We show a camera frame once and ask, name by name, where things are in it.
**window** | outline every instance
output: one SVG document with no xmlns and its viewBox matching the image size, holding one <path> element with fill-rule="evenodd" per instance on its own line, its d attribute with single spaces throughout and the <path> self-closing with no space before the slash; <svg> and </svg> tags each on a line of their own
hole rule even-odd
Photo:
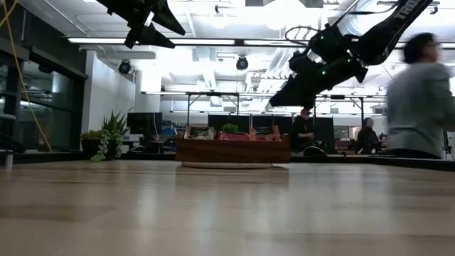
<svg viewBox="0 0 455 256">
<path fill-rule="evenodd" d="M 6 90 L 6 79 L 8 77 L 8 67 L 5 65 L 0 66 L 0 113 L 4 112 L 5 97 L 2 92 Z"/>
<path fill-rule="evenodd" d="M 33 108 L 36 119 L 53 151 L 68 151 L 74 148 L 72 113 L 33 103 L 29 104 L 27 101 L 21 101 L 17 129 L 19 142 L 28 150 L 48 150 L 31 108 Z"/>
<path fill-rule="evenodd" d="M 8 77 L 8 67 L 0 65 L 0 92 L 6 90 L 6 79 Z"/>
<path fill-rule="evenodd" d="M 78 150 L 83 83 L 31 61 L 22 73 L 31 103 L 22 91 L 17 140 L 29 151 L 48 151 L 41 128 L 53 151 Z"/>
<path fill-rule="evenodd" d="M 78 88 L 71 79 L 45 66 L 31 61 L 25 62 L 23 79 L 31 100 L 68 109 L 77 109 L 82 104 L 81 88 Z"/>
<path fill-rule="evenodd" d="M 335 139 L 349 140 L 349 126 L 333 126 Z"/>
</svg>

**blurry person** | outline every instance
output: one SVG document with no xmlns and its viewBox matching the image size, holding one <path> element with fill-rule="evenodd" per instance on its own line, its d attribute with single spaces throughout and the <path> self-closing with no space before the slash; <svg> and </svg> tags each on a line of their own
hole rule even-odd
<svg viewBox="0 0 455 256">
<path fill-rule="evenodd" d="M 440 159 L 442 127 L 455 123 L 449 71 L 439 60 L 431 33 L 409 40 L 403 50 L 409 67 L 387 87 L 390 153 L 398 157 Z"/>
<path fill-rule="evenodd" d="M 363 127 L 357 134 L 357 147 L 361 150 L 359 154 L 371 154 L 373 149 L 380 146 L 378 136 L 373 130 L 374 125 L 375 121 L 372 118 L 367 117 L 363 120 Z"/>
<path fill-rule="evenodd" d="M 308 121 L 310 114 L 309 110 L 302 109 L 300 115 L 296 117 L 292 124 L 292 130 L 289 137 L 292 151 L 299 152 L 313 144 L 313 127 Z"/>
</svg>

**computer monitor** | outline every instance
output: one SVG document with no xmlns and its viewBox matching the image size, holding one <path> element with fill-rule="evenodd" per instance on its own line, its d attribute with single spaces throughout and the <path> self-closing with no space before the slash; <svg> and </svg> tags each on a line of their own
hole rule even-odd
<svg viewBox="0 0 455 256">
<path fill-rule="evenodd" d="M 128 113 L 127 125 L 131 134 L 159 135 L 163 113 Z"/>
</svg>

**ceiling light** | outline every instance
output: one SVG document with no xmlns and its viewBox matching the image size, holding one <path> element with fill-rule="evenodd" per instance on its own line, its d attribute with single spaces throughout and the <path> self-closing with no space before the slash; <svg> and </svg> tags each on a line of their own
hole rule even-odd
<svg viewBox="0 0 455 256">
<path fill-rule="evenodd" d="M 147 95 L 186 95 L 186 92 L 144 92 Z"/>
<path fill-rule="evenodd" d="M 124 38 L 69 38 L 71 43 L 79 44 L 95 44 L 95 45 L 122 45 L 125 41 Z M 172 43 L 176 46 L 233 46 L 234 39 L 187 39 L 187 38 L 174 38 L 171 39 Z"/>
<path fill-rule="evenodd" d="M 302 43 L 308 43 L 308 40 L 300 41 Z M 292 43 L 288 40 L 245 40 L 244 44 L 246 46 L 281 46 L 281 47 L 304 47 L 298 43 Z"/>
<path fill-rule="evenodd" d="M 240 97 L 272 97 L 274 93 L 239 93 Z"/>
<path fill-rule="evenodd" d="M 395 47 L 403 49 L 405 45 L 406 43 L 397 43 Z M 441 43 L 441 47 L 445 50 L 453 50 L 455 49 L 455 43 Z"/>
</svg>

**security camera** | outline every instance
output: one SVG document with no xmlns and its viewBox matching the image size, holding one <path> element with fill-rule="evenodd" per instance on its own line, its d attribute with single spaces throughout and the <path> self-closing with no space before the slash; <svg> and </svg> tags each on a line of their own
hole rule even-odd
<svg viewBox="0 0 455 256">
<path fill-rule="evenodd" d="M 245 56 L 240 56 L 239 59 L 237 60 L 237 65 L 235 67 L 238 70 L 246 70 L 248 68 L 248 60 L 247 57 Z"/>
<path fill-rule="evenodd" d="M 134 68 L 133 68 L 133 66 L 131 66 L 130 61 L 129 60 L 122 60 L 122 63 L 119 66 L 120 74 L 128 75 L 128 74 L 133 73 L 133 71 L 134 71 Z"/>
</svg>

